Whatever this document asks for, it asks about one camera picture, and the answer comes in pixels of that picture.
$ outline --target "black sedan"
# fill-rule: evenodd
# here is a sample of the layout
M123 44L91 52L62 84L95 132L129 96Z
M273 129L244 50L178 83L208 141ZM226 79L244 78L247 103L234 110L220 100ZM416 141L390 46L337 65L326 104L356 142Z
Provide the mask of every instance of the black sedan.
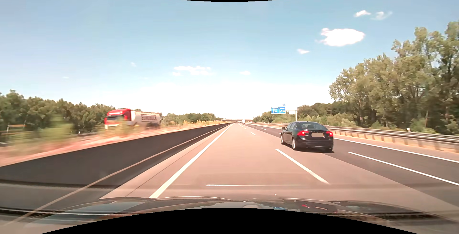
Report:
M333 150L333 132L316 122L291 122L287 127L282 127L280 143L291 144L294 150L320 148L325 152L331 152Z

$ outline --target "car's tail light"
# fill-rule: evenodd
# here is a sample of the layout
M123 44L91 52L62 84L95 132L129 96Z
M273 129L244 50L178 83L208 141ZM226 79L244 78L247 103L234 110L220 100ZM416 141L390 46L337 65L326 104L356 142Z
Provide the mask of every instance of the car's tail light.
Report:
M298 133L298 136L306 136L306 134L308 134L308 133L309 133L308 130L300 131L300 132Z

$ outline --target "red truck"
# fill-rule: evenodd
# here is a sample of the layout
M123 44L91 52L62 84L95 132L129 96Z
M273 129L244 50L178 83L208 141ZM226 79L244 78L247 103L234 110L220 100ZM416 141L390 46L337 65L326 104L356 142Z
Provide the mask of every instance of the red truck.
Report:
M159 126L161 116L160 113L135 111L130 108L114 109L105 117L105 129L119 125L121 120L127 121L128 125L132 126Z

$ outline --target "car hood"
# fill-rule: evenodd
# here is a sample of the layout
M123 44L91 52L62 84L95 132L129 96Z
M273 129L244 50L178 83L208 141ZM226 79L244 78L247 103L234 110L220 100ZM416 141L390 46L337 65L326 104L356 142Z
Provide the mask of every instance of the car hood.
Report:
M410 220L446 220L427 212L371 201L321 201L304 198L230 200L220 197L169 197L150 199L120 197L100 199L53 212L37 212L33 223L88 223L142 213L198 208L256 208L349 217L387 225L384 222Z

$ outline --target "tire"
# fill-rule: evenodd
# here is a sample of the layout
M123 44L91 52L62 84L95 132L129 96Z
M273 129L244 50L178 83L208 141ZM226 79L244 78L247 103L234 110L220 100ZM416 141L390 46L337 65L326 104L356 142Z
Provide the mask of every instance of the tire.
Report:
M291 139L291 148L292 148L294 151L297 151L297 150L298 150L298 147L296 146L295 138L292 138L292 139Z

